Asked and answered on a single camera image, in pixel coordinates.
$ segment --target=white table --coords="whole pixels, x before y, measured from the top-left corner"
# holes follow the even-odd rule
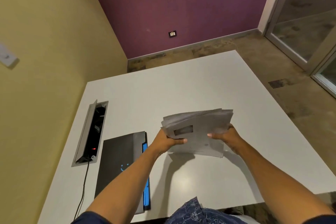
[[[86,165],[71,167],[89,104],[109,101],[102,140],[146,131],[149,144],[163,116],[233,109],[232,123],[263,156],[313,193],[336,191],[336,177],[236,51],[89,82],[78,107],[38,224],[70,223],[82,195]],[[102,147],[89,167],[83,212],[93,201]],[[221,209],[262,202],[245,164],[224,158],[163,154],[150,173],[152,209],[132,222],[170,216],[197,196]]]

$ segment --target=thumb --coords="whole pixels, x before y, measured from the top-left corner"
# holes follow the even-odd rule
[[[223,140],[223,134],[209,133],[209,138]]]
[[[177,144],[185,144],[187,143],[187,139],[184,138],[184,139],[174,139],[174,145],[177,145]]]

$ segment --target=white switch plate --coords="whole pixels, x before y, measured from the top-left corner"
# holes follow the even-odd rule
[[[11,54],[3,44],[0,44],[0,61],[9,67],[15,60],[17,60],[17,57]]]

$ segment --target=yellow wall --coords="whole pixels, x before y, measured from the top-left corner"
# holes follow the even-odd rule
[[[87,81],[126,72],[98,0],[0,0],[0,218],[36,223]]]

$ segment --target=power cord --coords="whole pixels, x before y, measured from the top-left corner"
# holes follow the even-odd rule
[[[85,178],[84,178],[84,184],[83,184],[83,193],[82,193],[82,198],[81,198],[81,201],[79,202],[79,205],[78,205],[78,207],[77,207],[77,211],[76,211],[76,214],[75,214],[75,216],[74,216],[73,220],[75,220],[75,219],[76,219],[76,216],[77,216],[77,213],[78,213],[79,207],[80,207],[80,205],[81,205],[81,203],[82,203],[82,201],[83,201],[83,198],[84,198],[85,182],[86,182],[87,171],[89,170],[89,164],[90,164],[90,161],[88,161],[88,162],[87,162],[87,169],[86,169]]]

